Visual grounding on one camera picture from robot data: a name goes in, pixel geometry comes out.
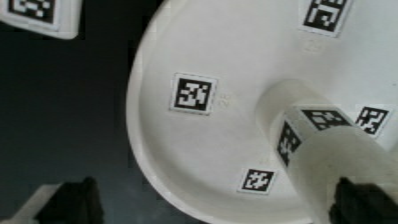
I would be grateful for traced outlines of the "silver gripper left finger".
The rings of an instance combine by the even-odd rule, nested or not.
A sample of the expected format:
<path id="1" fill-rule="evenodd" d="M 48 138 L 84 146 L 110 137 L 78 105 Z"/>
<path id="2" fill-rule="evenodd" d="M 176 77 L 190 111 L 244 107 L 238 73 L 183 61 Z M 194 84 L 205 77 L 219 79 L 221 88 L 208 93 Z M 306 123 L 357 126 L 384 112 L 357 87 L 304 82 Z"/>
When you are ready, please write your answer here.
<path id="1" fill-rule="evenodd" d="M 6 224 L 102 224 L 96 179 L 43 185 Z"/>

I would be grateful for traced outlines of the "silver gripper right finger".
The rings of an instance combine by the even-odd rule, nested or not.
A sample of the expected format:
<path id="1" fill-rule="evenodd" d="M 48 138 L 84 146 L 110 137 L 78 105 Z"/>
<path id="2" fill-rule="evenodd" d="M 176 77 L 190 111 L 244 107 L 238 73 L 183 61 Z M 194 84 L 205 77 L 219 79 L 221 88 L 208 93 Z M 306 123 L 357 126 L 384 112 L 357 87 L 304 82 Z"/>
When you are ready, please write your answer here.
<path id="1" fill-rule="evenodd" d="M 340 179 L 329 221 L 331 224 L 398 224 L 398 203 L 375 184 Z"/>

